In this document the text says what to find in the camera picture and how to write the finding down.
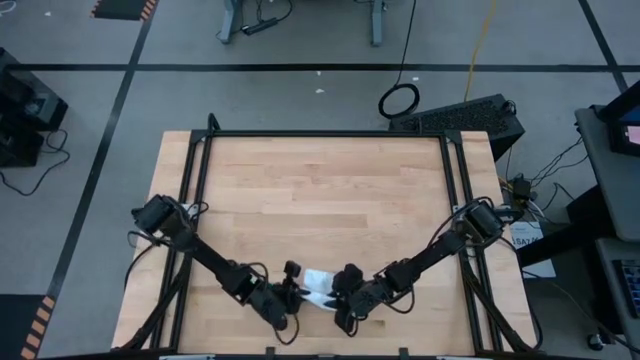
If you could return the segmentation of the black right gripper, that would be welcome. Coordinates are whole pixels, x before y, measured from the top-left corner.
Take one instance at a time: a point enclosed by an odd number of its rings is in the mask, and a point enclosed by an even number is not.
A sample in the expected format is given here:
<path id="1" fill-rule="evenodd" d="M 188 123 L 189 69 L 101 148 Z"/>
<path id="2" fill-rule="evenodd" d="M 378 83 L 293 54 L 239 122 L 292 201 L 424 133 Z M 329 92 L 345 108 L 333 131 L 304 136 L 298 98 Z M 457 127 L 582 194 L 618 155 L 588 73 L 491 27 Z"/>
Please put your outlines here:
<path id="1" fill-rule="evenodd" d="M 384 270 L 376 272 L 371 279 L 365 280 L 361 269 L 349 263 L 334 277 L 333 287 L 329 295 L 336 298 L 327 299 L 323 302 L 323 306 L 337 308 L 334 322 L 346 334 L 356 334 L 359 329 L 359 323 L 368 318 L 370 312 L 362 317 L 358 317 L 354 312 L 354 306 L 356 305 L 354 295 L 369 284 L 383 285 L 389 296 L 383 303 L 387 303 L 390 300 L 390 286 L 384 276 Z"/>

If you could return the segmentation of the black equipment stack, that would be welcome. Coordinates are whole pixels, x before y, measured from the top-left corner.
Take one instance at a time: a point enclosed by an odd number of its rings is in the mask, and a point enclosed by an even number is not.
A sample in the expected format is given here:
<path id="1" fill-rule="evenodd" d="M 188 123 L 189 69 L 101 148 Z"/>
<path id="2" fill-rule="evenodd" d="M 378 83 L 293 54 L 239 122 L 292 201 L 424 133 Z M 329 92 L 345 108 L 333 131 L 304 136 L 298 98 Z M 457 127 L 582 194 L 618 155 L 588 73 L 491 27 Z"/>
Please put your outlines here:
<path id="1" fill-rule="evenodd" d="M 12 72 L 19 62 L 0 47 L 0 168 L 32 167 L 44 137 L 59 129 L 68 104 L 33 73 Z"/>

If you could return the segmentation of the black orange-striped floor plate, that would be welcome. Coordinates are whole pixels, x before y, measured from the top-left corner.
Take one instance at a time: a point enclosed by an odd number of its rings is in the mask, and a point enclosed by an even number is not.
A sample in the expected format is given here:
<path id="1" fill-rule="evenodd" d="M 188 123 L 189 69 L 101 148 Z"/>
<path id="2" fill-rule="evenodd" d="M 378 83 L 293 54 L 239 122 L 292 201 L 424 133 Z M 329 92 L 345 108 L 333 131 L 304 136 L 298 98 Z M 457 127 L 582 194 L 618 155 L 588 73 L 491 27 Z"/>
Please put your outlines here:
<path id="1" fill-rule="evenodd" d="M 0 360 L 34 360 L 55 308 L 46 295 L 0 294 Z"/>
<path id="2" fill-rule="evenodd" d="M 93 18 L 111 20 L 148 20 L 157 0 L 98 0 L 91 10 Z"/>

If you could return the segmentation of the black computer tower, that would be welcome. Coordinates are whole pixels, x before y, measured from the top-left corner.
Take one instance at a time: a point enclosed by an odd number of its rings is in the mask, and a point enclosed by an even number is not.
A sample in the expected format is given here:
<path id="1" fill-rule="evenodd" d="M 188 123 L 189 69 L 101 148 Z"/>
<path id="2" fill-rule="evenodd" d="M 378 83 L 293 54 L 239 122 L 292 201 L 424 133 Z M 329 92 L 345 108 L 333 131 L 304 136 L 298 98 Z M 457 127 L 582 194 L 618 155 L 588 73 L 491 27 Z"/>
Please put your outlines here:
<path id="1" fill-rule="evenodd" d="M 486 132 L 493 159 L 499 160 L 525 133 L 513 101 L 502 94 L 470 100 L 394 119 L 390 131 Z"/>

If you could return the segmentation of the grey-blue desk leg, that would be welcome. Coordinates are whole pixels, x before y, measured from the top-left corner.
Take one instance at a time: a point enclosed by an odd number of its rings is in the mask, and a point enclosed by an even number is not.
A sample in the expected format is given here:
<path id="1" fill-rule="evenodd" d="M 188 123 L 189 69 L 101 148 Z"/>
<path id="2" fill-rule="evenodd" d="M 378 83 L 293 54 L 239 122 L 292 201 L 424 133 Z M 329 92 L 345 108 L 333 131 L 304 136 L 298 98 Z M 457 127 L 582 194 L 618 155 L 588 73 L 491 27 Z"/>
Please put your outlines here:
<path id="1" fill-rule="evenodd" d="M 223 0 L 223 4 L 223 23 L 216 37 L 222 44 L 227 45 L 231 42 L 231 38 L 236 32 L 235 26 L 240 23 L 244 0 Z"/>
<path id="2" fill-rule="evenodd" d="M 382 44 L 382 16 L 383 0 L 371 0 L 371 45 L 378 47 Z"/>

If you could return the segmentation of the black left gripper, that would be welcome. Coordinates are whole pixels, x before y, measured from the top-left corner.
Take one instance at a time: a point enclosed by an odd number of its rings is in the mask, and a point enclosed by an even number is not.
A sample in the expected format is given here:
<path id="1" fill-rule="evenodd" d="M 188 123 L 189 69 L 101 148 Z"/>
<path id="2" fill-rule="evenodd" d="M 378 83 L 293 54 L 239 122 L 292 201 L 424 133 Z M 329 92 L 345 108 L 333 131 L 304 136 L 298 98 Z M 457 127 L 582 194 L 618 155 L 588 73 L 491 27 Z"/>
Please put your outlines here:
<path id="1" fill-rule="evenodd" d="M 285 305 L 286 307 L 286 319 L 288 315 L 296 315 L 300 309 L 300 306 L 308 302 L 308 299 L 302 298 L 302 296 L 310 295 L 311 292 L 307 289 L 301 288 L 295 281 L 300 275 L 301 266 L 294 261 L 287 261 L 284 266 L 285 278 L 282 282 L 271 283 L 267 280 L 267 276 L 264 275 L 258 278 L 256 287 L 251 295 L 258 289 L 269 288 Z"/>

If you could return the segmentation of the black keyboard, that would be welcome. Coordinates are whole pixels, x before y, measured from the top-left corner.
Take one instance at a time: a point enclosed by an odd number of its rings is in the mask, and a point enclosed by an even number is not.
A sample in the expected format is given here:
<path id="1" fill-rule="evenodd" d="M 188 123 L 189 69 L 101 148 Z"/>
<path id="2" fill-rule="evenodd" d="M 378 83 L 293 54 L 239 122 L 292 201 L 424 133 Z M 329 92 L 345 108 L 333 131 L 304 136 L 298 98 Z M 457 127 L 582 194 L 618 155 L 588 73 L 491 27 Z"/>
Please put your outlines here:
<path id="1" fill-rule="evenodd" d="M 614 260 L 613 267 L 630 315 L 640 319 L 640 260 Z"/>

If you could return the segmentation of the black power strip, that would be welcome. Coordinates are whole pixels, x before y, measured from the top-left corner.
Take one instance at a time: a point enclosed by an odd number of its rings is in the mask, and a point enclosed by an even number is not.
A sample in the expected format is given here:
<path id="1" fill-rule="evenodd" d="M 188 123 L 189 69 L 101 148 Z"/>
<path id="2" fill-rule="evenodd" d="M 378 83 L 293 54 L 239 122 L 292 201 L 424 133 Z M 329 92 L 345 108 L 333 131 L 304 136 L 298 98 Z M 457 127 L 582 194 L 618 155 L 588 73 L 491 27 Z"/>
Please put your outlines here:
<path id="1" fill-rule="evenodd" d="M 241 31 L 247 35 L 247 36 L 251 36 L 253 34 L 262 32 L 266 29 L 269 29 L 271 27 L 276 26 L 279 23 L 279 20 L 274 17 L 274 18 L 270 18 L 267 20 L 261 20 L 259 21 L 257 24 L 255 25 L 247 25 L 247 26 L 243 26 L 241 28 Z"/>

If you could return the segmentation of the black power adapter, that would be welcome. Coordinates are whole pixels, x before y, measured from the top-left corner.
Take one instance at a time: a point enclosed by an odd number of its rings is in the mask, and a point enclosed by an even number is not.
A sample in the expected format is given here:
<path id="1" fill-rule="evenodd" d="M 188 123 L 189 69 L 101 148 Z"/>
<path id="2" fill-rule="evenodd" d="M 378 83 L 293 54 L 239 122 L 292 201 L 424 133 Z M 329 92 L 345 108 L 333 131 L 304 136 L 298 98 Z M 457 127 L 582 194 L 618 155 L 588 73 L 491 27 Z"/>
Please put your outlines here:
<path id="1" fill-rule="evenodd" d="M 516 176 L 511 181 L 512 199 L 515 201 L 529 201 L 531 199 L 531 181 L 523 175 Z"/>

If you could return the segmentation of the black metal table frame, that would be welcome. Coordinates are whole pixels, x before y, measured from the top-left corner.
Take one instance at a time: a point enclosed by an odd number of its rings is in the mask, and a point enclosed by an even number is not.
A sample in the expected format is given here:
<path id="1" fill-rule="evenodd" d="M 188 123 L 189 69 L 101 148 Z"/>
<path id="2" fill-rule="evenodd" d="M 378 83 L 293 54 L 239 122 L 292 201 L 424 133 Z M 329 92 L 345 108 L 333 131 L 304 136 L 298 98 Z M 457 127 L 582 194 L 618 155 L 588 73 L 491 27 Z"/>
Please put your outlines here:
<path id="1" fill-rule="evenodd" d="M 533 321 L 512 219 L 483 132 L 203 130 L 162 138 L 149 200 L 174 198 L 223 257 L 258 262 L 269 281 L 284 266 L 370 279 L 422 251 L 440 225 L 488 197 L 505 222 L 491 245 L 468 247 L 422 273 L 415 294 L 380 305 L 350 337 L 335 312 L 305 302 L 276 331 L 225 293 L 213 273 L 136 227 L 154 250 L 134 267 L 111 356 L 141 360 L 534 360 Z"/>

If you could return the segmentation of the white cloth napkin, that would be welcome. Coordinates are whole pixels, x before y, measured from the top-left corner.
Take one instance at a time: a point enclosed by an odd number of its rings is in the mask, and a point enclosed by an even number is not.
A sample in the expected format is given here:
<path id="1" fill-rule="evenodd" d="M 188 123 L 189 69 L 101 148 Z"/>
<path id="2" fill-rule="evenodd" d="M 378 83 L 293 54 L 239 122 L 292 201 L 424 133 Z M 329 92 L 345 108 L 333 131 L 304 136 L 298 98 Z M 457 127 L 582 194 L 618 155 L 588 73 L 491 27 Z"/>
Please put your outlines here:
<path id="1" fill-rule="evenodd" d="M 311 292 L 310 295 L 302 296 L 308 299 L 308 302 L 319 307 L 320 309 L 335 312 L 337 308 L 327 308 L 323 306 L 323 302 L 330 298 L 329 293 L 332 290 L 333 279 L 335 274 L 331 272 L 307 268 L 303 271 L 301 288 Z"/>

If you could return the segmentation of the black monitor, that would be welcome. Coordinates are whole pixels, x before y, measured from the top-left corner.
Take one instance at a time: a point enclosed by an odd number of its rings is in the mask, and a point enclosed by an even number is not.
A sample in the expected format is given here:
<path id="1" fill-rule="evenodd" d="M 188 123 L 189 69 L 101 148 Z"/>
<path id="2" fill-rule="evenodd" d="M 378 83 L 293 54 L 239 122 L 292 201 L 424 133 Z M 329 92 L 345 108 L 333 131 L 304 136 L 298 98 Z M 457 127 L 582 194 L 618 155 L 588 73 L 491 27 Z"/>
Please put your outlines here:
<path id="1" fill-rule="evenodd" d="M 640 157 L 640 80 L 598 111 L 612 152 Z"/>

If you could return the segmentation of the grey side desk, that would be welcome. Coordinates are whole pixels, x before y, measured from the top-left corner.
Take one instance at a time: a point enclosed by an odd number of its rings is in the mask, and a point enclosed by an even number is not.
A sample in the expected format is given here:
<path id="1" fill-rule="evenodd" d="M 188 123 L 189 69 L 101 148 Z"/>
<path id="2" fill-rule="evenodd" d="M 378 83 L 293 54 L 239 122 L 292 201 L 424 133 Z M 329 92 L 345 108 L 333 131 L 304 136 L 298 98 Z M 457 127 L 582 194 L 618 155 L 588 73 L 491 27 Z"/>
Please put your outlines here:
<path id="1" fill-rule="evenodd" d="M 640 347 L 640 319 L 630 315 L 613 267 L 614 260 L 640 260 L 640 243 L 628 243 L 617 239 L 599 239 L 596 241 L 596 249 L 613 296 L 622 331 L 630 343 Z"/>
<path id="2" fill-rule="evenodd" d="M 607 127 L 594 109 L 574 115 L 617 237 L 640 242 L 640 157 L 610 149 Z"/>

